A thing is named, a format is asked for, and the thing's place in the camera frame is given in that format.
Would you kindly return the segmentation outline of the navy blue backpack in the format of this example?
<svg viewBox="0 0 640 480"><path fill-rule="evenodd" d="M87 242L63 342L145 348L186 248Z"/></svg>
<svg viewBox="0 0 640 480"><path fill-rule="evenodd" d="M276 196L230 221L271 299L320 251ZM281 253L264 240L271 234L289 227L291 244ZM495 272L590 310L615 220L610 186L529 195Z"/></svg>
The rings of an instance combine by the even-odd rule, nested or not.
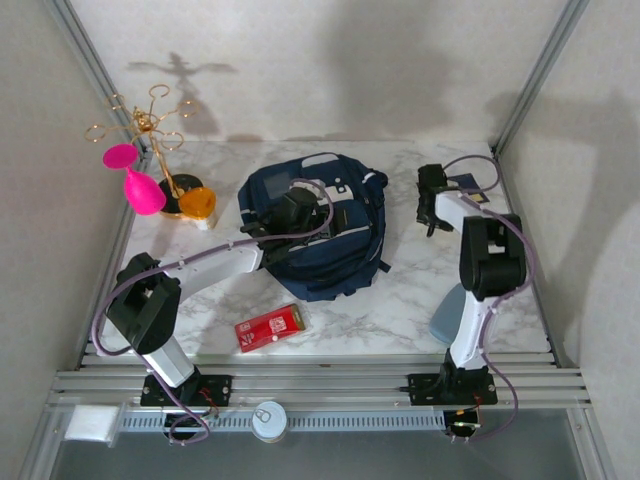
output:
<svg viewBox="0 0 640 480"><path fill-rule="evenodd" d="M264 265L295 297L331 301L372 284L387 271L381 259L386 231L385 173L357 159L322 152L262 167L252 173L237 198L244 226L269 209L280 207L292 187L312 191L315 207L345 208L348 222L334 238L318 233L304 246L294 247L277 263Z"/></svg>

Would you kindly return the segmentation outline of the navy blue book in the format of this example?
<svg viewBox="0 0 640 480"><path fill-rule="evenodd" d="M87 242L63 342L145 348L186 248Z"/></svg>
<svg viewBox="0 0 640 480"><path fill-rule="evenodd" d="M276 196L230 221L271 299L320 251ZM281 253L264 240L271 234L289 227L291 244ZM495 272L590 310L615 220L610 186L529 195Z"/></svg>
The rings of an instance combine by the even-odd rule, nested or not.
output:
<svg viewBox="0 0 640 480"><path fill-rule="evenodd" d="M471 173L449 176L448 183L450 186L458 187L460 190L465 191L466 195L476 203L484 204L490 202L487 195L484 192L480 192L480 186Z"/></svg>

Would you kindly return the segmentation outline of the red box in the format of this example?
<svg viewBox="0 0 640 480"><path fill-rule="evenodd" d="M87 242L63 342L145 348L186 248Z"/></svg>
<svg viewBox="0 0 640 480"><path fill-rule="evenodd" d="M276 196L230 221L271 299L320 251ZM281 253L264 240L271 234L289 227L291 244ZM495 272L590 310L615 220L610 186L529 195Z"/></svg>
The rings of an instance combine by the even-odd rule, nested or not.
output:
<svg viewBox="0 0 640 480"><path fill-rule="evenodd" d="M291 303L242 321L234 330L240 352L253 352L305 332L305 311Z"/></svg>

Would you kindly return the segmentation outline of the orange cup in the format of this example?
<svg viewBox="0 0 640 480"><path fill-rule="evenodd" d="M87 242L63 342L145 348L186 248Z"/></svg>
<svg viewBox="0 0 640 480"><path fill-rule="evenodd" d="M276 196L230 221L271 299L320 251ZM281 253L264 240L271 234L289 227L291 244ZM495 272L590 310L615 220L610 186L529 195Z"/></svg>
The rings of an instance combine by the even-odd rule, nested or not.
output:
<svg viewBox="0 0 640 480"><path fill-rule="evenodd" d="M216 208L216 202L216 194L208 187L193 188L178 199L181 213L193 220L208 219Z"/></svg>

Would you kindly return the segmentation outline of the blue-grey case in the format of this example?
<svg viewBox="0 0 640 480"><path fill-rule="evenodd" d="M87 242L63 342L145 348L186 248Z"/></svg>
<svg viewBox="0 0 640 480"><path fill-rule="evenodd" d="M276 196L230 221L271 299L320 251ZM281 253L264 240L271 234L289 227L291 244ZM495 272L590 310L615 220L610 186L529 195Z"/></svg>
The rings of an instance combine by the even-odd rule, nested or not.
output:
<svg viewBox="0 0 640 480"><path fill-rule="evenodd" d="M429 332L439 342L450 346L458 333L464 312L466 291L456 284L436 308L430 322Z"/></svg>

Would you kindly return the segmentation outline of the pink goblet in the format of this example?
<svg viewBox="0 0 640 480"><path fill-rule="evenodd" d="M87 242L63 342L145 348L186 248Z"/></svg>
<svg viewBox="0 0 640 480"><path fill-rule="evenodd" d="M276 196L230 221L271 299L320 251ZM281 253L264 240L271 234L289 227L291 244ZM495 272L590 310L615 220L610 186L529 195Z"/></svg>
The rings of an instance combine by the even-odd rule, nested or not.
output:
<svg viewBox="0 0 640 480"><path fill-rule="evenodd" d="M105 151L103 164L111 170L124 170L124 194L138 215L153 215L166 205L166 197L160 186L145 173L133 169L138 160L138 150L131 144L114 145Z"/></svg>

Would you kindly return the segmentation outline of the tin can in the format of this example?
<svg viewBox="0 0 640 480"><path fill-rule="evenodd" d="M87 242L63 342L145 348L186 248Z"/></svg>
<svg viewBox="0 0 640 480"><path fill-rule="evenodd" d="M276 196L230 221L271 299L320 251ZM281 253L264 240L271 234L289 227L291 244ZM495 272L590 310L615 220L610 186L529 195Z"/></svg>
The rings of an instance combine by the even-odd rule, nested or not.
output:
<svg viewBox="0 0 640 480"><path fill-rule="evenodd" d="M265 443L280 441L287 429L288 418L285 409L275 401L260 403L252 413L253 434Z"/></svg>

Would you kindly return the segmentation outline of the white foam block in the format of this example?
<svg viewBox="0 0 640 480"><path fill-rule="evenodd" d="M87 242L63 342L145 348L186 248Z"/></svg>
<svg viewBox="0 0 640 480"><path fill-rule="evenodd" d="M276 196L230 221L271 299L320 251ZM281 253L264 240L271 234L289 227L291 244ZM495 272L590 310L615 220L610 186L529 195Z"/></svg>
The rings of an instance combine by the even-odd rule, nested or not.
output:
<svg viewBox="0 0 640 480"><path fill-rule="evenodd" d="M120 408L106 405L78 405L75 407L65 440L110 443L116 433Z"/></svg>

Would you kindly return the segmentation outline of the aluminium rail frame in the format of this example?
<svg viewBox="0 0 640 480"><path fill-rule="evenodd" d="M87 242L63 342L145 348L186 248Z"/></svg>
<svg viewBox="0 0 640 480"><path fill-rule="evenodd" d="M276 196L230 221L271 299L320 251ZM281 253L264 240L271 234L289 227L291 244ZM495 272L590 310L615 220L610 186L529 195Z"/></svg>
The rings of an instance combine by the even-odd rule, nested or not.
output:
<svg viewBox="0 0 640 480"><path fill-rule="evenodd" d="M304 365L265 368L229 365L210 368L210 373L233 377L229 399L231 408L248 408L275 400L301 410L364 409L407 407L408 374L397 365L384 370L380 365L362 370L353 365ZM588 406L591 398L583 377L572 369L509 370L511 381L523 408L565 408ZM47 395L49 405L140 404L147 372L142 368L83 368L56 375Z"/></svg>

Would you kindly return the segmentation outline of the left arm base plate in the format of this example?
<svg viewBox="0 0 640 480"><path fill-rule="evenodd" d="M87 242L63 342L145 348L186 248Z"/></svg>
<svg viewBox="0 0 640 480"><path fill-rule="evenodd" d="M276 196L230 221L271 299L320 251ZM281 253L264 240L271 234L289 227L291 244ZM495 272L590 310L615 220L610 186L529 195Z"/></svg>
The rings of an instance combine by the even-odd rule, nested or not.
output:
<svg viewBox="0 0 640 480"><path fill-rule="evenodd" d="M179 387L170 387L171 393L188 407L227 407L232 390L230 375L199 374ZM168 407L175 402L153 375L145 378L140 405L143 407Z"/></svg>

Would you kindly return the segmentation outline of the aluminium frame post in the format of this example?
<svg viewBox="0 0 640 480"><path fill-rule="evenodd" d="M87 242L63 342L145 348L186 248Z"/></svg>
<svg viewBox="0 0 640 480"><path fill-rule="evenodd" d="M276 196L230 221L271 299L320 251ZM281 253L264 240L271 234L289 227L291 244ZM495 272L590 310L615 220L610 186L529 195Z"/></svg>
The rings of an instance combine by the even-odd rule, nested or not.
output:
<svg viewBox="0 0 640 480"><path fill-rule="evenodd" d="M507 151L542 90L591 0L567 0L518 95L491 151L499 159Z"/></svg>
<svg viewBox="0 0 640 480"><path fill-rule="evenodd" d="M148 148L141 140L135 140L134 134L126 130L130 118L125 112L125 104L109 75L100 55L85 29L72 0L40 0L46 7L73 54L79 60L91 86L98 96L100 106L105 109L109 122L107 127L116 127L112 134L119 140L132 140L140 155L139 165L146 165L152 158Z"/></svg>

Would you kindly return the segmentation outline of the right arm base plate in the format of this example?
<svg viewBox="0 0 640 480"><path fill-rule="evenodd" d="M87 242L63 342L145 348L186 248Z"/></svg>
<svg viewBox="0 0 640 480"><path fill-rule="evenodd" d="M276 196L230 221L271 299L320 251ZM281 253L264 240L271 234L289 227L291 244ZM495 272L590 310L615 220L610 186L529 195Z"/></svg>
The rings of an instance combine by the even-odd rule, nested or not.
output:
<svg viewBox="0 0 640 480"><path fill-rule="evenodd" d="M410 374L406 392L412 406L496 405L497 391L491 374L479 376L440 374Z"/></svg>

